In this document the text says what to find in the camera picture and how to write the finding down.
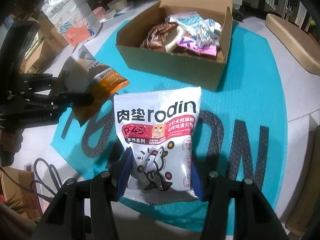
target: cat illustration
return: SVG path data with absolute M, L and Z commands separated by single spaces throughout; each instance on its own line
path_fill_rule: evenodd
M 164 136 L 164 127 L 165 123 L 157 123 L 153 125 L 151 137 L 152 138 L 161 138 Z
M 90 33 L 90 36 L 94 36 L 95 33 L 94 33 L 94 31 L 90 28 L 89 24 L 86 24 L 85 26 L 87 27 L 87 29 L 88 29 L 88 31 L 89 31 L 89 33 Z

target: pink bowl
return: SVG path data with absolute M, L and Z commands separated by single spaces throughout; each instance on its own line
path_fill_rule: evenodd
M 98 21 L 103 19 L 103 15 L 106 13 L 106 10 L 102 7 L 98 7 L 93 10 L 94 15 L 98 19 Z

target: cat face photo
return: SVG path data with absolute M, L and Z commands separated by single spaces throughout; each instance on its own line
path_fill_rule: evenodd
M 157 123 L 152 127 L 152 138 L 161 138 L 164 136 L 165 123 Z

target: white cat food bag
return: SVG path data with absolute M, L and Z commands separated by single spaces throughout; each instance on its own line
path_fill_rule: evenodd
M 94 38 L 101 29 L 86 0 L 44 0 L 41 10 L 72 46 Z
M 192 201 L 191 136 L 201 88 L 114 96 L 116 133 L 133 151 L 124 197 L 149 204 Z

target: white bowl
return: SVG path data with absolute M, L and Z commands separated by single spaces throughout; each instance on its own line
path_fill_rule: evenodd
M 127 0 L 113 0 L 110 3 L 108 3 L 108 7 L 111 10 L 116 10 L 116 12 L 120 12 L 123 9 L 127 8 L 128 2 Z
M 123 10 L 121 10 L 120 12 L 117 12 L 117 14 L 127 13 L 127 12 L 129 12 L 131 9 L 133 9 L 133 2 L 129 2 L 129 3 L 127 4 L 127 7 L 124 8 Z
M 105 18 L 105 19 L 110 19 L 115 15 L 116 15 L 116 10 L 115 9 L 114 10 L 110 9 L 110 10 L 106 11 L 106 13 L 104 15 L 102 15 L 102 17 Z

